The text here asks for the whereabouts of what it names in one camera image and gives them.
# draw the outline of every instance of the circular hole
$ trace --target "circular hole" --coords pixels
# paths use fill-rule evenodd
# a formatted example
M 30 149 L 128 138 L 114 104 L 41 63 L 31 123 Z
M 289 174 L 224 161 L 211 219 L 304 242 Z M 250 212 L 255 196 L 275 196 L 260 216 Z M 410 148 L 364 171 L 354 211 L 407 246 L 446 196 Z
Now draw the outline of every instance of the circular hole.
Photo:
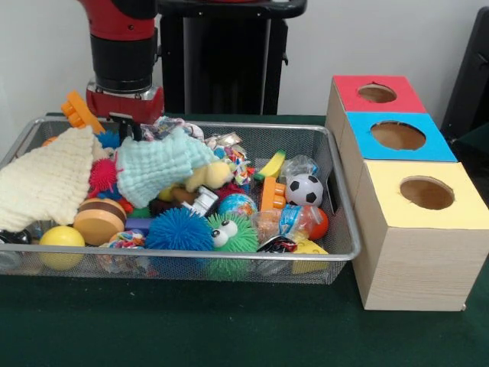
M 417 206 L 431 210 L 448 208 L 455 200 L 450 187 L 431 177 L 408 177 L 400 185 L 400 193 Z
M 370 129 L 375 140 L 384 147 L 415 151 L 426 143 L 426 136 L 417 128 L 398 121 L 383 121 Z
M 358 94 L 361 98 L 374 103 L 388 103 L 397 98 L 397 94 L 391 88 L 376 83 L 362 86 L 358 90 Z

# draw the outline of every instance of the googly eyes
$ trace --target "googly eyes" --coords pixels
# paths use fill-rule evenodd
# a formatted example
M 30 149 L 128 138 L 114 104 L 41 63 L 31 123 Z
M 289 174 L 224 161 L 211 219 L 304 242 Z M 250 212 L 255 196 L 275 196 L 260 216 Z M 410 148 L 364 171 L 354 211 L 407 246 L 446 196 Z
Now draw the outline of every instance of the googly eyes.
M 228 237 L 234 237 L 238 234 L 238 225 L 232 220 L 224 220 L 219 227 L 221 231 L 226 232 Z
M 212 239 L 214 239 L 214 247 L 222 247 L 228 242 L 229 237 L 226 232 L 215 229 L 212 231 Z
M 212 231 L 212 238 L 214 239 L 214 247 L 222 247 L 231 237 L 238 234 L 238 226 L 232 220 L 224 220 L 221 226 Z

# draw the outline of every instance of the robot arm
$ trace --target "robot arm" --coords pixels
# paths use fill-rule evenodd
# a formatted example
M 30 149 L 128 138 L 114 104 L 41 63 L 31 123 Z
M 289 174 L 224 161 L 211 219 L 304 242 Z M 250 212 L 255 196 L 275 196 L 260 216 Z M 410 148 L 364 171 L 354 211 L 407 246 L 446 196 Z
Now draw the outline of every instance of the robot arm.
M 156 0 L 78 0 L 89 19 L 95 79 L 86 101 L 93 114 L 151 124 L 163 111 L 152 83 L 157 59 Z

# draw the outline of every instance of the red box top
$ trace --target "red box top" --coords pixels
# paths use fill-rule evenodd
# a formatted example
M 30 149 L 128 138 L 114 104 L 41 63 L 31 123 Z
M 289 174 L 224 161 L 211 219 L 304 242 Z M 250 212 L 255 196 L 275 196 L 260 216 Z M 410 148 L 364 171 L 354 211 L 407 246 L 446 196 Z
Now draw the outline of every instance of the red box top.
M 346 112 L 426 113 L 405 76 L 333 76 Z

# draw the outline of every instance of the white wall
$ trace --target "white wall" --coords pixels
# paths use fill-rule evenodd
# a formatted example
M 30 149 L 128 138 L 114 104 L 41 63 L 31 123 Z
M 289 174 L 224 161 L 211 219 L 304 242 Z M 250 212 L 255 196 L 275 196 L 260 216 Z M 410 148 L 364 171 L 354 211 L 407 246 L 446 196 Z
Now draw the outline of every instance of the white wall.
M 325 113 L 331 76 L 404 74 L 438 123 L 483 0 L 309 0 L 289 21 L 279 113 Z M 24 125 L 92 76 L 75 0 L 0 1 L 0 156 Z

